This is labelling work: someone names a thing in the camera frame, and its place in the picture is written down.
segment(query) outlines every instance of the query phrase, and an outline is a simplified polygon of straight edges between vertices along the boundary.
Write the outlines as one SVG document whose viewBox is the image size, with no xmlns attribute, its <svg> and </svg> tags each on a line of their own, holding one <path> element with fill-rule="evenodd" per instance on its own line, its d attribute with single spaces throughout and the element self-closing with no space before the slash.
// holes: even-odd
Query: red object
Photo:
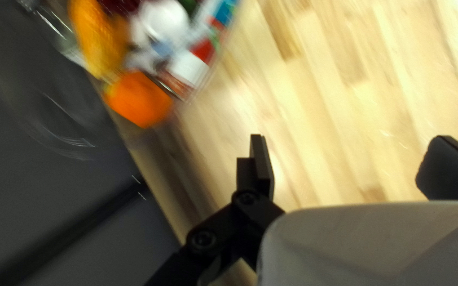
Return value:
<svg viewBox="0 0 458 286">
<path fill-rule="evenodd" d="M 194 45 L 190 49 L 190 51 L 192 52 L 192 54 L 200 58 L 203 62 L 208 64 L 215 52 L 215 48 L 213 47 L 213 44 L 211 43 L 210 39 L 205 38 L 203 41 Z"/>
<path fill-rule="evenodd" d="M 143 0 L 97 0 L 108 15 L 128 16 L 139 8 Z"/>
</svg>

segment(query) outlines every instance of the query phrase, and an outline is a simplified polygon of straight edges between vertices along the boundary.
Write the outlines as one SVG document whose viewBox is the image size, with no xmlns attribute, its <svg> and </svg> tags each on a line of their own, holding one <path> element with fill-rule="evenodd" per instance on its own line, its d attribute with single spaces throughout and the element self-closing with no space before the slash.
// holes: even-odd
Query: yellow object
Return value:
<svg viewBox="0 0 458 286">
<path fill-rule="evenodd" d="M 113 76 L 128 50 L 128 23 L 107 16 L 97 0 L 70 0 L 69 15 L 87 70 L 98 79 Z"/>
<path fill-rule="evenodd" d="M 126 73 L 111 85 L 105 102 L 142 128 L 164 120 L 173 106 L 173 100 L 140 71 Z"/>
</svg>

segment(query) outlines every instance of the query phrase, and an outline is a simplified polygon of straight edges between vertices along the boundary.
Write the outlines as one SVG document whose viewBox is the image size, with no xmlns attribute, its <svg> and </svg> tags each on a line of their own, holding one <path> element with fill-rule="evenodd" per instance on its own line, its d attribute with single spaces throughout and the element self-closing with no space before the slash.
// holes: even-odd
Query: gray wall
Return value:
<svg viewBox="0 0 458 286">
<path fill-rule="evenodd" d="M 0 10 L 4 10 L 0 13 L 0 68 L 9 64 L 6 73 L 4 70 L 0 73 L 4 75 L 0 85 L 15 86 L 7 87 L 15 92 L 6 96 L 19 101 L 28 96 L 27 87 L 32 92 L 36 86 L 48 90 L 58 100 L 78 92 L 73 101 L 69 103 L 67 98 L 65 104 L 71 104 L 73 112 L 101 128 L 98 135 L 103 143 L 108 142 L 91 154 L 90 160 L 62 156 L 22 130 L 19 118 L 8 101 L 3 100 L 5 96 L 0 89 L 0 263 L 3 263 L 113 192 L 137 168 L 107 114 L 101 113 L 103 106 L 83 70 L 48 45 L 13 6 L 0 3 Z M 23 75 L 31 71 L 34 75 L 29 77 L 30 82 L 19 81 L 29 79 Z M 89 103 L 83 105 L 79 99 L 87 99 Z M 93 109 L 98 112 L 96 116 L 90 114 Z M 155 199 L 150 193 L 143 195 L 148 200 L 139 199 L 118 213 L 25 284 L 143 284 L 179 248 Z"/>
</svg>

